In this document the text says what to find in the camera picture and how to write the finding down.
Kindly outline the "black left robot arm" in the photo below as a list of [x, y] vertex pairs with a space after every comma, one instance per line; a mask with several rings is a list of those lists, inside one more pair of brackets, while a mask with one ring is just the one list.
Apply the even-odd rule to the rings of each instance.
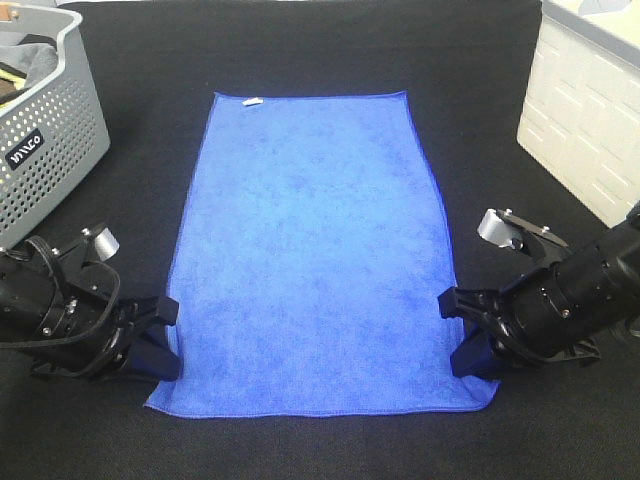
[[32, 358], [31, 373], [97, 381], [173, 381], [181, 370], [165, 329], [178, 303], [123, 298], [108, 265], [119, 244], [108, 229], [86, 230], [60, 249], [32, 236], [1, 251], [1, 347]]

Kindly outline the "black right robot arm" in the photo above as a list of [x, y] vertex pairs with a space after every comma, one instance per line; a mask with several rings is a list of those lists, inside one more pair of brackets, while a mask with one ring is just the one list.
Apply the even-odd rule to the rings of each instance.
[[577, 250], [510, 210], [488, 209], [478, 233], [529, 256], [533, 267], [499, 289], [451, 287], [439, 296], [442, 318], [474, 325], [450, 356], [454, 376], [495, 380], [558, 362], [588, 365], [600, 358], [594, 334], [609, 329], [622, 341], [639, 336], [637, 207]]

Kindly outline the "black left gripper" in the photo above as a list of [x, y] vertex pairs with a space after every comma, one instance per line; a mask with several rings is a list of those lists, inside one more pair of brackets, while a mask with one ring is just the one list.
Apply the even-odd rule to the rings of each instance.
[[32, 376], [178, 379], [181, 360], [170, 348], [166, 328], [150, 328], [176, 325], [176, 300], [164, 295], [122, 299], [120, 275], [108, 260], [88, 257], [82, 235], [60, 249], [37, 235], [24, 245], [29, 262], [43, 268], [53, 287], [45, 311], [19, 349], [33, 360]]

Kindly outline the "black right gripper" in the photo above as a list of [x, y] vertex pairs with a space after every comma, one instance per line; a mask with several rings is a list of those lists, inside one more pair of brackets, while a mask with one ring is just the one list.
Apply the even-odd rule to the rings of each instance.
[[443, 319], [485, 318], [494, 332], [473, 330], [450, 356], [454, 377], [496, 380], [503, 368], [529, 368], [575, 359], [580, 344], [600, 329], [600, 245], [571, 251], [534, 234], [509, 246], [533, 259], [533, 269], [498, 291], [450, 287], [438, 296]]

